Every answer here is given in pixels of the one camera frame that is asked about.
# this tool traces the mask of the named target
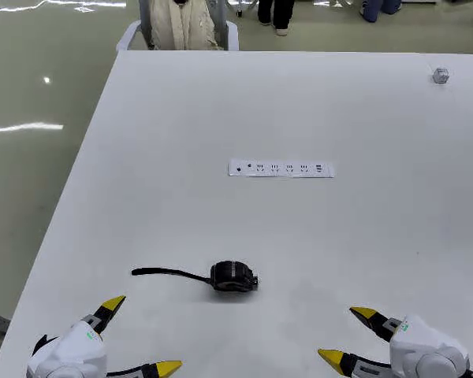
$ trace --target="gray floor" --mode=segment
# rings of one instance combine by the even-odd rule
[[[112,67],[115,44],[138,18],[136,1],[124,1],[0,0],[0,128],[9,128],[0,132],[4,317],[13,315]],[[287,37],[259,25],[255,11],[231,17],[242,50],[473,54],[473,2],[407,4],[376,24],[362,20],[357,8],[337,0],[323,6],[298,2]]]

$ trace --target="electrical outlet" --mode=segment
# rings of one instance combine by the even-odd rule
[[[230,176],[246,177],[334,177],[333,166],[322,161],[282,161],[232,159]]]

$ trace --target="jeans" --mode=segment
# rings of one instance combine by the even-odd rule
[[[258,18],[260,22],[267,24],[271,21],[271,4],[274,0],[259,0]],[[287,29],[292,17],[294,0],[275,0],[274,27]]]

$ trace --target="shoe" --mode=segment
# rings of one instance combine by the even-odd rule
[[[275,32],[277,33],[277,35],[279,35],[281,37],[285,37],[285,36],[287,36],[287,33],[289,32],[289,28],[285,28],[285,29],[275,28]]]
[[[364,17],[364,8],[366,8],[366,6],[368,5],[368,2],[367,1],[363,1],[363,3],[361,4],[361,8],[359,9],[359,13],[361,14],[361,16]]]
[[[258,20],[262,26],[268,26],[271,24],[271,15],[265,14],[263,16],[262,14],[259,14],[259,11],[258,11]]]

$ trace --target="robotic hand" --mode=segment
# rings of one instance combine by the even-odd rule
[[[319,355],[343,376],[352,378],[473,378],[469,356],[459,342],[428,326],[416,315],[403,321],[374,309],[351,307],[356,317],[389,342],[389,364],[339,350],[319,349]]]
[[[107,372],[106,350],[100,333],[125,300],[124,296],[104,302],[93,315],[75,323],[62,337],[44,335],[28,362],[27,378],[167,378],[181,361],[145,364],[122,372]]]

